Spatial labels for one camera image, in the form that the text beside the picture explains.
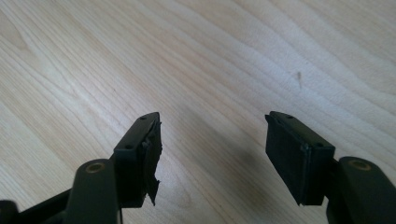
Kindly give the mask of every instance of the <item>light wood surface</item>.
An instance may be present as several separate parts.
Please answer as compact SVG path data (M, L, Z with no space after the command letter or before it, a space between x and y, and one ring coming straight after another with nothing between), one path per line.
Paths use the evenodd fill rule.
M326 223L264 149L271 110L396 183L396 2L0 1L0 196L24 210L159 111L155 207L124 223Z

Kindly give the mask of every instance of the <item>wooden table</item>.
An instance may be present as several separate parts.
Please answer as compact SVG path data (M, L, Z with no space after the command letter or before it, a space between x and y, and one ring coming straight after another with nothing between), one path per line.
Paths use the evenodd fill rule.
M124 223L326 223L265 154L292 114L396 183L396 3L0 1L0 195L24 210L159 111L155 207Z

